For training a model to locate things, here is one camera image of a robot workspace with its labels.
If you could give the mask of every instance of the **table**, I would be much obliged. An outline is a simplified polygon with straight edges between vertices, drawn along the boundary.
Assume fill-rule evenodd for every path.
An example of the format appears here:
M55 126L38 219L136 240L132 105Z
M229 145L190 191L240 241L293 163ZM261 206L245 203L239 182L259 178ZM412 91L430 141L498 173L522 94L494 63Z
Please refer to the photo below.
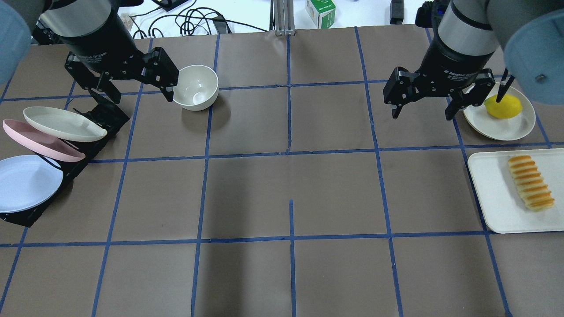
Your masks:
M389 0L333 0L333 2L337 6L337 16L332 28L390 24ZM422 0L404 0L403 24L415 23L417 9L421 7L422 3ZM135 21L147 32L151 22L157 17L165 14L179 14L184 8L187 8L191 4L193 4L193 1L188 1L170 12L158 10L146 16L136 17ZM143 14L156 7L157 5L152 1L145 0L140 6L120 8L118 13L125 17L127 15ZM222 13L228 20L268 29L270 0L196 0L196 4L192 8L196 7L210 7ZM294 0L294 24L296 29L314 29L316 27L305 10L305 0ZM229 26L234 33L259 32L256 29L234 23L229 23ZM155 24L155 27L159 28L165 37L179 36L179 28L174 24L173 17L166 17L159 20ZM211 29L212 33L216 33L213 25L211 25ZM133 25L131 35L133 35L136 30L137 27ZM197 28L195 34L203 35L205 31L203 28ZM156 32L156 37L161 37L161 34Z
M131 120L115 140L32 228L0 223L2 316L561 314L564 233L488 230L466 160L561 147L564 108L535 104L509 143L446 121L445 99L393 120L385 81L429 39L401 25L137 40L216 69L219 98L190 112L119 83ZM66 55L32 47L0 118L93 107ZM488 67L502 74L501 52ZM0 144L0 159L30 154Z

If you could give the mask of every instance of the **white table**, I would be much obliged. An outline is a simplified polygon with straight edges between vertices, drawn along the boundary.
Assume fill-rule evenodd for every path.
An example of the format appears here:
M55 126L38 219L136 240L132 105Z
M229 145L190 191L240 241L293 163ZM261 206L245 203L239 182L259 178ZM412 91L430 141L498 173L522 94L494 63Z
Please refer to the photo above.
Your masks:
M227 20L254 25L262 29L268 29L270 17L270 0L196 0L196 7L210 7L219 11ZM332 28L344 27L363 27L367 25L387 25L390 22L390 0L333 0L337 6L336 21ZM158 10L146 16L135 18L137 24L147 33L151 22L159 16L165 14L178 14L181 10L191 5L193 1L166 12ZM403 24L413 24L417 9L422 5L423 0L404 0L404 20ZM156 8L157 5L151 0L136 7L120 8L118 13L123 16L143 14ZM305 0L294 0L294 24L296 29L314 29L315 24L305 10ZM211 24L211 31L216 33ZM165 17L155 23L154 27L159 28L165 37L179 36L179 28L174 24L174 17ZM229 27L234 33L258 32L256 29L229 23ZM137 30L133 25L131 34ZM206 34L203 28L197 28L195 34Z

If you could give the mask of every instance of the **lemon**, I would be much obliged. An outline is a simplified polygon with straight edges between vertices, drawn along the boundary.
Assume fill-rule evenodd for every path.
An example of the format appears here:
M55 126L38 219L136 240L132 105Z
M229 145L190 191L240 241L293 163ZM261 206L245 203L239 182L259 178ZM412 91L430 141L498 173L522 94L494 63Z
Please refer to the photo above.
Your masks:
M486 105L486 110L492 116L498 119L509 119L521 113L523 106L521 106L521 101L515 96L505 95L503 99L497 103L495 99L497 95L493 95L486 99L484 105Z

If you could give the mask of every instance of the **grid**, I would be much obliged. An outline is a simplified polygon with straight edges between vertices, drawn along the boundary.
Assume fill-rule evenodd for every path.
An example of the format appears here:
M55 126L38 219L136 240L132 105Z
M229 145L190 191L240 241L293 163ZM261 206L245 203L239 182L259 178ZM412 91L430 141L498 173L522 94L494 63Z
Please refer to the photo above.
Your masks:
M389 243L389 252L390 252L390 259L391 259L391 270L393 273L393 282L395 287L395 296L397 301L397 307L399 316L403 316L403 306L402 306L402 296L401 296L401 285L398 279L398 271L396 268L396 261L395 261L395 252L394 252L394 238L399 237L438 237L438 236L483 236L486 240L488 251L491 258L491 265L493 267L495 278L497 281L497 286L499 287L499 292L501 295L501 300L503 302L503 307L505 309L505 313L507 316L511 316L512 313L510 312L510 307L508 305L504 287L502 284L502 280L500 277L500 273L496 263L496 257L494 254L494 250L490 241L490 235L495 234L494 232L488 230L484 218L482 215L482 211L479 206L479 202L476 196L476 192L474 186L471 182L472 189L473 189L473 196L478 207L478 213L481 219L481 226L482 230L480 231L448 231L448 232L408 232L408 233L393 233L392 226L390 223L390 214L388 211L387 206L387 199L386 199L386 186L384 176L382 174L382 165L380 154L383 152L393 152L393 151L418 151L418 150L436 150L436 149L459 149L463 155L464 162L466 163L466 169L468 170L468 156L466 154L467 149L473 148L506 148L506 147L530 147L530 146L547 146L552 148L553 146L560 146L564 145L564 142L551 142L545 132L543 125L537 115L536 122L538 127L540 128L542 135L545 139L545 142L542 143L512 143L512 144L479 144L479 145L465 145L462 136L460 133L460 129L456 118L453 119L453 125L456 131L456 135L459 141L458 145L454 146L427 146L427 147L385 147L381 148L378 145L376 129L374 128L374 118L372 114L372 105L371 105L371 97L369 92L369 84L370 83L383 83L386 80L368 80L367 78L367 70L365 67L365 61L363 56L363 48L358 32L358 28L354 28L355 35L356 35L356 42L358 44L358 54L360 55L360 61L362 64L362 72L363 72L363 80L362 81L348 81L348 82L321 82L321 83L294 83L292 84L291 81L291 54L290 54L290 38L287 38L287 84L286 85L265 85L265 86L239 86L239 87L223 87L220 90L245 90L245 89L274 89L286 86L287 87L287 95L288 95L288 105L287 105L287 114L288 114L288 148L285 152L262 152L262 153L241 153L241 154L225 154L225 155L210 155L209 153L209 145L210 145L210 135L211 135L211 128L212 128L212 117L213 117L213 107L210 107L209 114L208 114L208 128L206 133L206 142L205 142L205 154L203 156L190 156L190 157L144 157L144 158L129 158L129 152L131 148L131 141L134 135L135 129L135 122L136 117L139 109L139 103L141 97L143 95L148 94L159 94L159 91L143 91L143 84L140 85L139 91L137 93L123 93L123 95L136 95L136 103L135 103L135 111L131 118L131 129L129 132L129 140L127 143L127 149L125 153L125 157L123 159L107 159L107 160L93 160L93 164L103 164L109 162L121 162L123 163L123 168L121 172L121 178L118 185L116 201L112 213L112 219L110 228L108 231L108 236L106 241L84 241L84 242L72 242L72 243L26 243L25 238L28 232L28 229L25 228L19 243L17 244L0 244L0 248L17 248L17 252L13 261L13 265L11 267L10 275L8 277L7 283L4 287L2 298L0 299L0 312L2 311L3 304L6 300L6 296L11 284L12 277L14 275L15 270L17 269L18 259L20 257L20 252L23 248L28 247L49 247L49 246L104 246L104 255L102 260L102 266L100 268L99 278L98 278L98 285L96 288L96 295L94 299L94 305L92 307L92 316L96 315L97 307L98 307L98 300L100 295L100 290L102 287L103 279L104 279L104 270L106 266L106 261L108 258L108 252L111 246L115 245L151 245L151 244L194 244L196 245L196 253L195 253L195 262L194 262L194 271L193 271L193 286L192 286L192 301L191 301L191 315L195 315L195 308L196 308L196 298L197 298L197 283L199 277L199 264L200 264L200 248L202 244L214 244L214 243L252 243L252 242L259 242L259 241L279 241L279 240L288 240L290 241L290 271L291 276L289 277L291 280L291 290L292 290L292 315L297 316L297 309L296 309L296 260L295 260L295 250L294 244L297 240L325 240L325 239L387 239ZM431 41L429 30L426 30L427 36L429 41ZM217 62L218 62L218 52L219 52L219 40L220 36L217 36L216 44L215 44L215 55L214 55L214 70L217 70ZM149 50L153 46L153 40L151 40L149 44ZM71 102L72 98L89 98L89 95L75 95L73 96L73 90L75 87L75 82L72 83L68 95L61 95L61 96L46 96L46 97L30 97L30 98L5 98L6 92L8 87L11 83L11 80L8 81L2 97L0 99L0 104L3 101L21 101L21 100L43 100L43 99L66 99L65 109L68 108L69 103ZM372 133L372 140L373 140L373 148L358 148L358 149L343 149L343 150L319 150L319 151L291 151L292 147L292 100L291 100L291 93L293 87L303 87L303 86L331 86L331 85L354 85L354 84L363 84L366 94L366 100L368 104L368 114L369 114L369 121ZM331 154L331 153L374 153L376 158L376 165L378 171L378 180L380 183L381 189L381 196L382 202L384 205L384 216L386 222L386 233L385 234L343 234L343 235L295 235L294 234L294 202L290 199L289 201L289 235L285 236L261 236L261 237L245 237L245 238L232 238L232 239L203 239L202 238L202 224L204 220L204 206L205 206L205 196L206 196L206 185L207 185L207 178L208 178L208 166L209 161L213 159L224 159L230 157L260 157L260 156L294 156L294 155L323 155L323 154ZM203 182L202 182L202 192L201 192L201 202L200 202L200 215L199 215L199 222L198 222L198 230L197 230L197 238L196 239L183 239L183 240L143 240L143 241L112 241L112 234L114 223L116 220L116 214L118 211L118 206L120 203L120 196L122 191L122 186L124 183L124 178L127 169L128 162L140 162L140 161L160 161L160 160L203 160L204 161L204 175L203 175Z

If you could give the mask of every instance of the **bread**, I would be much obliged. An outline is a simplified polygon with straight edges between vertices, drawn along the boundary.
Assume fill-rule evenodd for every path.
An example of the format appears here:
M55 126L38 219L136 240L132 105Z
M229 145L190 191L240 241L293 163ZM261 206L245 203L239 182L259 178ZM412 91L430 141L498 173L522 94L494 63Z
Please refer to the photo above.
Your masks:
M554 198L550 195L552 192L529 155L514 156L508 164L519 196L527 208L539 212L554 206Z

